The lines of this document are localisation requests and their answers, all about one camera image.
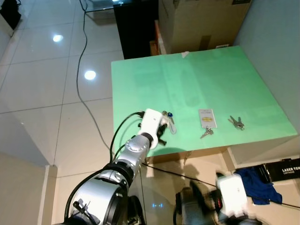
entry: silver key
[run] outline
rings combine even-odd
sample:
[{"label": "silver key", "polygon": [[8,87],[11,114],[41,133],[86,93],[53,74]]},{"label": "silver key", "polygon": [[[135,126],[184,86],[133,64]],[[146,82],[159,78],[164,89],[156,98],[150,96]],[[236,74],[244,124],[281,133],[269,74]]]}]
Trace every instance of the silver key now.
[{"label": "silver key", "polygon": [[213,135],[213,134],[214,134],[213,130],[207,127],[205,133],[200,137],[200,139],[204,138],[206,135]]}]

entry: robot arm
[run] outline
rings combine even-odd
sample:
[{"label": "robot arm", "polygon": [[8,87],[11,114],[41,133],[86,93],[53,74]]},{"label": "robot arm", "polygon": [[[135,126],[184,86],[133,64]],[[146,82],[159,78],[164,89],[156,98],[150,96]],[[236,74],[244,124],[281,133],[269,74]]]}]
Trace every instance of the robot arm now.
[{"label": "robot arm", "polygon": [[81,217],[83,224],[123,224],[127,219],[129,187],[149,150],[157,146],[160,126],[169,126],[169,120],[160,112],[147,109],[138,135],[127,141],[117,159],[87,177],[71,193],[63,224],[74,224],[72,215],[76,213],[77,223]]}]

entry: black box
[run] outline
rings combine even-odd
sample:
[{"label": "black box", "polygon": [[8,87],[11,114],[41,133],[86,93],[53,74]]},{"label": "black box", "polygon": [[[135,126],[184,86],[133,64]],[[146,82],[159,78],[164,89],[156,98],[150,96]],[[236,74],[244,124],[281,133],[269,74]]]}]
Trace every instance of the black box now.
[{"label": "black box", "polygon": [[300,178],[300,159],[283,159],[280,162],[265,163],[255,167],[261,180],[270,183]]}]

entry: green table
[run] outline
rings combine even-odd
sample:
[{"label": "green table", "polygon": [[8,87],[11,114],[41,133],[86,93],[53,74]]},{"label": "green table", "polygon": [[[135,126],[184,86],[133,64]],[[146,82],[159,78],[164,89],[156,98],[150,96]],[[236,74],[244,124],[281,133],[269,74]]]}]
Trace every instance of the green table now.
[{"label": "green table", "polygon": [[[169,130],[148,156],[251,143],[296,135],[289,122],[239,46],[112,62],[114,130],[132,112],[151,108],[173,113],[177,133]],[[198,109],[214,111],[214,135],[200,139]],[[240,116],[245,130],[229,116]],[[127,122],[115,140],[118,148],[137,134],[140,120]]]}]

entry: blue cloth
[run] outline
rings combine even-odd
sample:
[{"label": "blue cloth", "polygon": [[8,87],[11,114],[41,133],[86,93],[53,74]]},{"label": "blue cloth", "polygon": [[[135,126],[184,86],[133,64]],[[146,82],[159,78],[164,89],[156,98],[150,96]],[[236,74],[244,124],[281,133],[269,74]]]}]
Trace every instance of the blue cloth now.
[{"label": "blue cloth", "polygon": [[270,204],[269,199],[282,203],[282,195],[276,192],[272,183],[263,183],[254,167],[239,169],[235,173],[242,177],[246,195],[252,197],[254,204],[267,205]]}]

